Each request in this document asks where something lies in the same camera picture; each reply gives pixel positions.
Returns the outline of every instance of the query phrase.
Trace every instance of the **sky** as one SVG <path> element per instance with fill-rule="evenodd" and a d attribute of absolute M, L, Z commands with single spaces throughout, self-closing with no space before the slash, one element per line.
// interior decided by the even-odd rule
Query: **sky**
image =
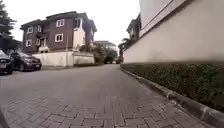
<path fill-rule="evenodd" d="M 140 12 L 139 0 L 3 0 L 9 16 L 16 20 L 12 36 L 22 41 L 20 26 L 46 16 L 77 11 L 86 12 L 97 27 L 95 40 L 120 44 L 128 37 L 126 29 Z"/>

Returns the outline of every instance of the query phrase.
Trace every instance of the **hedge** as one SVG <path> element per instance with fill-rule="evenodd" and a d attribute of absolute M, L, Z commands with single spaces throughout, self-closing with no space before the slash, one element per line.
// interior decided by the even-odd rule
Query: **hedge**
<path fill-rule="evenodd" d="M 224 112 L 224 63 L 122 64 L 121 67 Z"/>

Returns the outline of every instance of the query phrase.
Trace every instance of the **parked car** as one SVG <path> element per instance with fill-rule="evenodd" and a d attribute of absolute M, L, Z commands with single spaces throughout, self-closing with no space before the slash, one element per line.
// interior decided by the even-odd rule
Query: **parked car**
<path fill-rule="evenodd" d="M 0 72 L 12 74 L 13 73 L 13 60 L 0 50 Z"/>
<path fill-rule="evenodd" d="M 23 52 L 13 52 L 10 56 L 14 59 L 14 69 L 23 71 L 41 70 L 42 64 L 40 59 Z"/>

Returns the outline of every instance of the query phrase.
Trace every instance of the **fence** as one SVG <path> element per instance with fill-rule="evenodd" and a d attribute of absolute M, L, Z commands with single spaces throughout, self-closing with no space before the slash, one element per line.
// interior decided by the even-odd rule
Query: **fence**
<path fill-rule="evenodd" d="M 74 64 L 94 63 L 94 57 L 91 53 L 81 52 L 54 52 L 38 53 L 33 56 L 39 58 L 43 66 L 73 66 Z"/>

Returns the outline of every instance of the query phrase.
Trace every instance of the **pole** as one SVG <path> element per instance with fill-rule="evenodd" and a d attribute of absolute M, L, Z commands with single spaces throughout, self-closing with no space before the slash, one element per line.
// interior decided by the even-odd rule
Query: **pole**
<path fill-rule="evenodd" d="M 68 67 L 68 34 L 66 35 L 66 67 Z"/>

